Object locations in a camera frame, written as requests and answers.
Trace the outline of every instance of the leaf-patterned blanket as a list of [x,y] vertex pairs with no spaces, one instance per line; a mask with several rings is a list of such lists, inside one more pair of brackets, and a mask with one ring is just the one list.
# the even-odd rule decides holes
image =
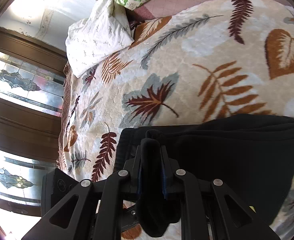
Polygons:
[[[204,2],[138,26],[129,48],[68,85],[60,166],[77,180],[112,173],[126,127],[294,117],[294,10],[273,0]],[[271,227],[294,235],[294,179]],[[148,238],[139,227],[123,237]],[[180,238],[179,223],[162,237]]]

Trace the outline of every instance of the silver screw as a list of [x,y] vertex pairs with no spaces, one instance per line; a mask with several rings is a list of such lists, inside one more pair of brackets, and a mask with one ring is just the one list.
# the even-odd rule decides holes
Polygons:
[[82,185],[83,187],[88,187],[90,185],[90,180],[89,179],[84,179],[80,185]]
[[182,170],[182,169],[179,169],[176,171],[176,174],[179,175],[179,176],[183,176],[186,174],[186,171],[185,170]]
[[223,184],[223,181],[221,179],[214,179],[214,184],[216,186],[221,186]]
[[127,174],[128,174],[128,171],[126,171],[126,170],[118,171],[119,176],[125,177],[125,176],[127,176]]

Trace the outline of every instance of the black device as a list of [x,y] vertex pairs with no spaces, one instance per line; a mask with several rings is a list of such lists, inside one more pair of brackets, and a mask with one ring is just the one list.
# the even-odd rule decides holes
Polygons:
[[[182,240],[209,240],[209,230],[214,240],[280,239],[226,183],[197,179],[179,169],[165,146],[160,157],[164,198],[181,203]],[[138,146],[136,157],[106,180],[78,183],[58,169],[52,171],[43,179],[42,218],[22,240],[121,239],[122,231],[138,224],[135,205],[123,209],[123,200],[139,199],[141,169]]]

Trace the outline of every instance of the white pillow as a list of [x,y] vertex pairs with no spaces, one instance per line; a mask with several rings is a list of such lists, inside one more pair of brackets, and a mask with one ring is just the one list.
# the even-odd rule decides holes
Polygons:
[[95,64],[134,42],[127,33],[129,30],[112,16],[113,9],[113,0],[98,0],[88,19],[80,20],[69,27],[66,51],[72,72],[77,78]]

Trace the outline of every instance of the black garment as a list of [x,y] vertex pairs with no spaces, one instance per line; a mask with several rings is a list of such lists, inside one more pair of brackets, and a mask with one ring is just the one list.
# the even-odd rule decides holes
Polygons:
[[238,114],[200,125],[149,126],[122,131],[114,171],[135,157],[143,138],[165,145],[181,169],[221,179],[271,224],[294,175],[294,119]]

